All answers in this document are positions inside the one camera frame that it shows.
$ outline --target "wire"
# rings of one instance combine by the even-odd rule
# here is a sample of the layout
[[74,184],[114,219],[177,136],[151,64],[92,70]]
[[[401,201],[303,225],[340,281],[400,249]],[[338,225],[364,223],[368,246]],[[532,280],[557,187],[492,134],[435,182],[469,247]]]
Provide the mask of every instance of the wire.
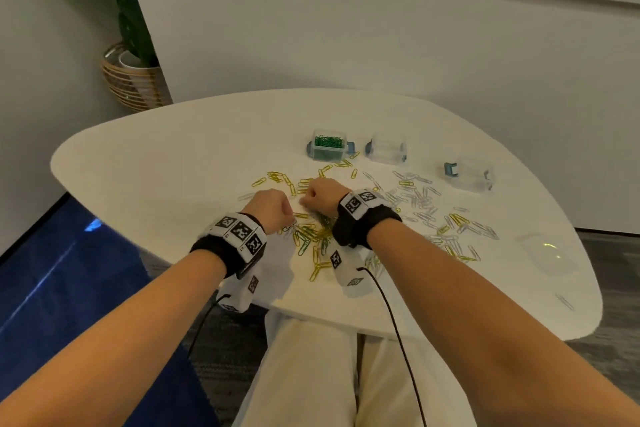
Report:
[[202,316],[202,320],[200,321],[200,325],[198,326],[198,329],[196,330],[196,334],[193,337],[193,341],[191,342],[191,346],[189,346],[189,352],[187,353],[187,359],[191,358],[191,353],[193,352],[193,347],[196,345],[196,341],[198,340],[198,335],[200,334],[200,331],[202,331],[202,327],[204,326],[204,321],[207,320],[207,317],[209,316],[209,313],[213,310],[213,308],[216,306],[216,304],[218,304],[218,302],[220,302],[222,299],[226,299],[228,297],[231,297],[231,296],[229,294],[224,294],[218,300],[214,301],[211,304],[211,307],[209,307],[209,309],[204,313],[204,316]]
[[380,287],[380,284],[378,283],[376,278],[373,277],[373,274],[371,273],[371,271],[369,269],[367,269],[366,267],[358,267],[356,270],[357,271],[364,270],[369,275],[371,275],[371,279],[378,286],[378,290],[380,291],[380,294],[382,295],[382,298],[385,300],[385,304],[387,305],[387,309],[389,311],[389,315],[391,316],[391,322],[393,323],[394,329],[396,331],[396,337],[398,338],[398,342],[400,343],[400,349],[402,350],[402,355],[404,356],[404,362],[406,363],[406,367],[409,368],[409,376],[411,376],[411,382],[413,384],[413,391],[415,392],[415,399],[418,400],[418,407],[420,408],[420,416],[422,418],[422,425],[424,427],[427,427],[427,420],[425,420],[425,418],[424,418],[424,411],[422,409],[422,402],[420,401],[420,393],[418,393],[418,385],[415,384],[415,377],[413,376],[413,371],[411,370],[411,365],[409,364],[409,358],[406,357],[406,351],[404,350],[404,344],[402,343],[402,339],[400,338],[400,333],[398,332],[398,326],[396,325],[396,319],[394,318],[394,313],[391,312],[391,306],[389,305],[389,301],[387,300],[387,296],[385,296],[385,293],[382,291],[382,287]]

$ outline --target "beige pants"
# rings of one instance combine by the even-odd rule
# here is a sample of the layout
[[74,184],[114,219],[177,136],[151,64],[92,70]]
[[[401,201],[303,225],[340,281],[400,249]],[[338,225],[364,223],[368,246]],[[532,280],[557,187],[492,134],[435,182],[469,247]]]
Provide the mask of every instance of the beige pants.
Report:
[[[274,311],[265,326],[269,348],[234,427],[422,425],[397,341],[367,336],[358,378],[355,332]],[[475,426],[464,392],[433,348],[403,343],[427,425]]]

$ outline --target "white marker cube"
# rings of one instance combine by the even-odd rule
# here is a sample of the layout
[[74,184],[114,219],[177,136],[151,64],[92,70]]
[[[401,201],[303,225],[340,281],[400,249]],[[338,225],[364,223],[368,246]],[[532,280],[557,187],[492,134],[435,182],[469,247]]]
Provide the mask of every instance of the white marker cube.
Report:
[[356,249],[340,246],[335,241],[327,247],[322,260],[331,262],[335,278],[343,287],[357,286],[367,276],[364,270],[357,270],[364,267],[364,263]]
[[222,299],[218,305],[232,312],[246,311],[253,301],[253,294],[261,280],[262,268],[260,265],[254,266],[240,280],[238,280],[235,275],[226,278],[218,291],[218,297],[222,297],[225,294],[229,294],[231,297]]

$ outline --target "white wall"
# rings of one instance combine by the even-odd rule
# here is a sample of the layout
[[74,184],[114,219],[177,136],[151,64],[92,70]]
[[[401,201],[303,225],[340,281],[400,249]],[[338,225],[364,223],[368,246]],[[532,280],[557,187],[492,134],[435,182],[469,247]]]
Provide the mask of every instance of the white wall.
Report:
[[640,233],[637,7],[582,0],[140,2],[174,101],[314,86],[420,96],[505,144],[576,227]]
[[49,171],[68,137],[123,115],[100,75],[118,40],[109,0],[0,0],[0,253],[64,189]]

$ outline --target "person's left hand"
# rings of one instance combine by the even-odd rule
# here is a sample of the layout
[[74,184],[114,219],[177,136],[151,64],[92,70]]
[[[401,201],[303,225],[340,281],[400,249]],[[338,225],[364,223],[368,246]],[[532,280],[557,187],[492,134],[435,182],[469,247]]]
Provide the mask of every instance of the person's left hand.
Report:
[[291,204],[289,204],[289,198],[277,189],[256,192],[242,212],[255,216],[267,235],[293,225],[296,220]]

